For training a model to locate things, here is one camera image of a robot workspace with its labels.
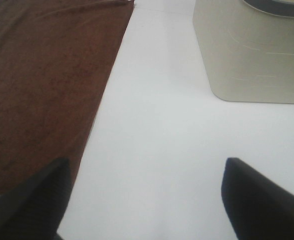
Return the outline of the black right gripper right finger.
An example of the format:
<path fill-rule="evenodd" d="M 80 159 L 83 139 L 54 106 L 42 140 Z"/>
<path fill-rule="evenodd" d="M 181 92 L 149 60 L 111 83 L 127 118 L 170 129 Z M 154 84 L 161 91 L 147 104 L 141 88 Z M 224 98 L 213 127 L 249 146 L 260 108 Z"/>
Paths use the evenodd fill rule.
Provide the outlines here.
<path fill-rule="evenodd" d="M 294 195 L 242 160 L 226 160 L 221 197 L 239 240 L 294 240 Z"/>

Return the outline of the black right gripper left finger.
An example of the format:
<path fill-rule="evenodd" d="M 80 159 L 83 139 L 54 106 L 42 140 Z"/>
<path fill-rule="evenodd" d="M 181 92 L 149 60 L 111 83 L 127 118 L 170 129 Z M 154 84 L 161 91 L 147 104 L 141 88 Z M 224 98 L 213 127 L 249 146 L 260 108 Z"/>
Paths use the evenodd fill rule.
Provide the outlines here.
<path fill-rule="evenodd" d="M 53 160 L 0 196 L 0 240 L 60 240 L 71 196 L 69 160 Z"/>

